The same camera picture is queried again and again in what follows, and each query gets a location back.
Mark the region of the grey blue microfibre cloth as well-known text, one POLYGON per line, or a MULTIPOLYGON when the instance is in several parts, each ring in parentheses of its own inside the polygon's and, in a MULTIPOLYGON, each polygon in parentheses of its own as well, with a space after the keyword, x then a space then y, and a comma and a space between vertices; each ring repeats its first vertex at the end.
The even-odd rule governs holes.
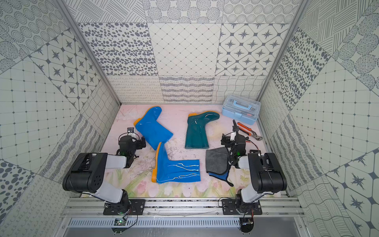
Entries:
POLYGON ((234 186, 228 181, 231 165, 229 164, 229 150, 227 148, 206 150, 205 165, 209 176, 224 181, 231 187, 234 186))

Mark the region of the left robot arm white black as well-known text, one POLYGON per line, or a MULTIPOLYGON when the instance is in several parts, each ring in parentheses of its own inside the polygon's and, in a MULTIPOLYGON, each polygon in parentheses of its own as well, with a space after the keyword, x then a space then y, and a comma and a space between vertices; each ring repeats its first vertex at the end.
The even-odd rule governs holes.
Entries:
POLYGON ((104 215, 141 215, 145 200, 130 200, 127 191, 116 188, 104 178, 111 169, 131 168, 138 158, 136 151, 146 147, 145 137, 130 127, 118 138, 119 149, 115 155, 108 153, 80 153, 63 179, 63 189, 89 194, 105 202, 104 215))

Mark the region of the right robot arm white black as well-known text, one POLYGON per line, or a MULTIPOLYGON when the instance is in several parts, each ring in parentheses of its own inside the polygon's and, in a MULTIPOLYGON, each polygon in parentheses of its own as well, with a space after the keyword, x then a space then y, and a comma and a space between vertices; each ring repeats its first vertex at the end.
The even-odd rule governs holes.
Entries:
POLYGON ((222 135, 221 144, 228 151, 228 167, 247 169, 251 183, 240 189, 235 198, 238 212, 247 213, 260 209, 259 199, 287 189, 287 179, 274 153, 262 154, 259 149, 247 152, 246 143, 252 143, 240 134, 242 129, 233 121, 232 133, 222 135))

